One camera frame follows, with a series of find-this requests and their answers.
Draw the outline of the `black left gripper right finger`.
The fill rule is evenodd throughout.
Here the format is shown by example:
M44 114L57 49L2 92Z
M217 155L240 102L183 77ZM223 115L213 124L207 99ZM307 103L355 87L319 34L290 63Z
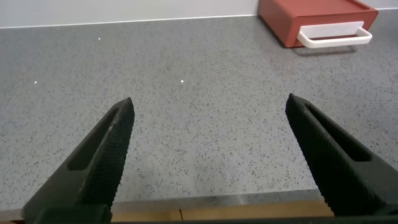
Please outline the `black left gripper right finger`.
M306 99L290 94L285 113L336 216L397 215L395 168Z

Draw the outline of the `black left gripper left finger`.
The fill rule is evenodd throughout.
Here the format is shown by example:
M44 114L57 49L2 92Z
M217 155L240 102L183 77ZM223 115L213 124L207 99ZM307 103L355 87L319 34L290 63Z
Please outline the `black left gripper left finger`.
M26 223L109 223L134 126L130 98L114 104L23 206Z

